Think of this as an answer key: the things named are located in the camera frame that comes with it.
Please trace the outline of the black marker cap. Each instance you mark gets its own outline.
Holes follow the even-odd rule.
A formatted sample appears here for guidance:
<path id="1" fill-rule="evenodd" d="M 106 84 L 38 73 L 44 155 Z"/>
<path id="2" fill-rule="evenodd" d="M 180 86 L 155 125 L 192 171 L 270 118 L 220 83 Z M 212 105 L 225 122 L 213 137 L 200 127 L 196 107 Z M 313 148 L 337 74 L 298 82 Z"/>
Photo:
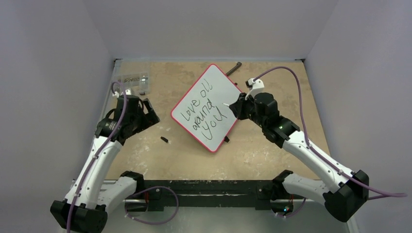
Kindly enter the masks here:
<path id="1" fill-rule="evenodd" d="M 168 140 L 167 138 L 165 138 L 165 137 L 161 137 L 161 140 L 163 140 L 163 141 L 166 142 L 166 143 L 169 142 L 169 140 Z"/>

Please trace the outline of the red framed whiteboard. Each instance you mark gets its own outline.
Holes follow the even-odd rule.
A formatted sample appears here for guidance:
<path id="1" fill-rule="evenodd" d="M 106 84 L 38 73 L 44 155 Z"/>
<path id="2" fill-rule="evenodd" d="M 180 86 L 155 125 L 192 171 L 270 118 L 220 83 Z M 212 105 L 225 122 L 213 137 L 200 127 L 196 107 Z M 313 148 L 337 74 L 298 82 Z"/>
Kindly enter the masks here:
<path id="1" fill-rule="evenodd" d="M 174 106 L 171 118 L 209 152 L 216 152 L 237 121 L 226 105 L 240 93 L 217 65 L 210 64 Z"/>

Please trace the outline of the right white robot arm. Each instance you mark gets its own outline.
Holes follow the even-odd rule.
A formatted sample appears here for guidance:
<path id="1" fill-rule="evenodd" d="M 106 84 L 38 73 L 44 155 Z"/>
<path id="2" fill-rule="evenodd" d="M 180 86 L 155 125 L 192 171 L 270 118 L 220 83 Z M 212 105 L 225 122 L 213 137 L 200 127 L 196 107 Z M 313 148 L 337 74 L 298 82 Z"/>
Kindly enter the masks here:
<path id="1" fill-rule="evenodd" d="M 282 116 L 270 93 L 254 97 L 241 93 L 229 109 L 238 120 L 251 120 L 265 138 L 304 163 L 318 180 L 308 179 L 290 170 L 273 180 L 271 200 L 298 195 L 323 205 L 338 221 L 347 222 L 368 200 L 368 175 L 354 172 L 313 144 L 293 121 Z"/>

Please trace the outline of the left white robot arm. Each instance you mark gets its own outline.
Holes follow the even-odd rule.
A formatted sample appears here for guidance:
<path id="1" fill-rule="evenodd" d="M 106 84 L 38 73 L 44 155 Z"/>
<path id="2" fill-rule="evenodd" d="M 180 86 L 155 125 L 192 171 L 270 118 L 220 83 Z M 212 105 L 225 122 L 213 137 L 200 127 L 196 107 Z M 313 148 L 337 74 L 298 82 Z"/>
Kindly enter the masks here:
<path id="1" fill-rule="evenodd" d="M 50 212 L 66 230 L 100 233 L 112 213 L 127 197 L 138 199 L 145 192 L 140 173 L 125 171 L 109 188 L 102 190 L 106 175 L 131 136 L 160 121 L 149 99 L 126 95 L 117 99 L 98 123 L 93 145 L 78 179 L 62 201 L 55 200 Z"/>

